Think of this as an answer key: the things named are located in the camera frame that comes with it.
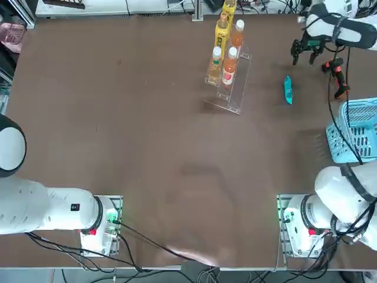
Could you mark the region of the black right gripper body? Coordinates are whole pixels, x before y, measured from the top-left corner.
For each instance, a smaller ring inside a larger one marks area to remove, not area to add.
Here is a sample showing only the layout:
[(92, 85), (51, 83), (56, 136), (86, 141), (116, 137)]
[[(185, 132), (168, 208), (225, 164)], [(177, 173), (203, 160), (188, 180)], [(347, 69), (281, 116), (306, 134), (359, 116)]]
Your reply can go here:
[(325, 43), (309, 35), (307, 31), (303, 32), (302, 39), (300, 40), (300, 50), (301, 51), (323, 51), (325, 48)]

